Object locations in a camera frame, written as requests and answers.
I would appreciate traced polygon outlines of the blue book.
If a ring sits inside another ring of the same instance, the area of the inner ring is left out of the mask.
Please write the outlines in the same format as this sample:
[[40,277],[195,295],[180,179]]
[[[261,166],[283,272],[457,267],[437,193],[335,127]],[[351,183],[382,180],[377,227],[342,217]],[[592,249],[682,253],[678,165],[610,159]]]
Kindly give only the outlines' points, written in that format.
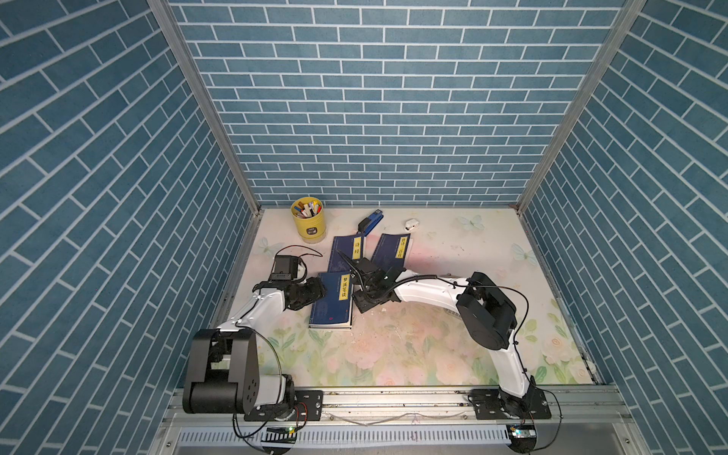
[[309,328],[343,330],[352,328],[353,285],[349,272],[320,274],[324,296],[312,305]]
[[327,267],[328,272],[346,272],[350,270],[346,258],[357,261],[364,252],[364,236],[361,233],[348,236],[335,236]]
[[385,271],[393,267],[405,267],[410,240],[409,233],[382,234],[373,253],[372,262]]

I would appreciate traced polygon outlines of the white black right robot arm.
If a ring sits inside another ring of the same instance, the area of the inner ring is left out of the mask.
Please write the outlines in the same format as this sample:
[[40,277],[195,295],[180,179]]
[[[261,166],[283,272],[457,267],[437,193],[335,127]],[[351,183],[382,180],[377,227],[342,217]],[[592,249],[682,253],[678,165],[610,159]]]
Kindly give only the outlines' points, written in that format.
[[344,259],[359,287],[353,296],[360,313],[388,303],[424,303],[456,312],[470,337],[491,352],[503,396],[523,400],[530,378],[517,353],[517,307],[500,286],[475,272],[468,278],[418,274],[403,267],[384,270],[364,258]]

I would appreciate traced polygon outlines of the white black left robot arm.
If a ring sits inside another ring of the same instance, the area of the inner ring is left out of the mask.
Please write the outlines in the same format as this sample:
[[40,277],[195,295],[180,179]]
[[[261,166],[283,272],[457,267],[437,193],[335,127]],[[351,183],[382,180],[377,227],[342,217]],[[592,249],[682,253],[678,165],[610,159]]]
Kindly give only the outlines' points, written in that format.
[[193,337],[182,399],[185,413],[243,415],[249,421],[286,418],[297,401],[294,380],[282,371],[264,375],[257,341],[261,330],[287,310],[299,311],[325,295],[322,280],[307,276],[299,256],[274,258],[267,280],[252,288],[248,307]]

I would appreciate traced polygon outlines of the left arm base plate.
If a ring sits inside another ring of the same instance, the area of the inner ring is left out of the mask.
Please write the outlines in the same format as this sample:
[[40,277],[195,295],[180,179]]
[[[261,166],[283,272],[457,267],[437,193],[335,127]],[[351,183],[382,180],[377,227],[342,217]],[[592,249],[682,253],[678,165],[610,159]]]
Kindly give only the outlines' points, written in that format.
[[323,390],[303,390],[297,388],[294,392],[284,394],[284,401],[278,404],[260,405],[246,414],[246,422],[273,421],[275,418],[284,421],[296,420],[300,422],[320,421],[322,418]]

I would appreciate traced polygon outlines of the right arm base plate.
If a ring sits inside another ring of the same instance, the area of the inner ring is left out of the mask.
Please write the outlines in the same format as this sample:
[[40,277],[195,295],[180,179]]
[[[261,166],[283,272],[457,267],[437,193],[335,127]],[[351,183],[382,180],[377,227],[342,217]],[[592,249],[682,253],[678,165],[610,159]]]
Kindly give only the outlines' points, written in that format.
[[468,394],[478,420],[548,420],[552,418],[544,391],[530,387],[518,398],[500,388],[474,389]]

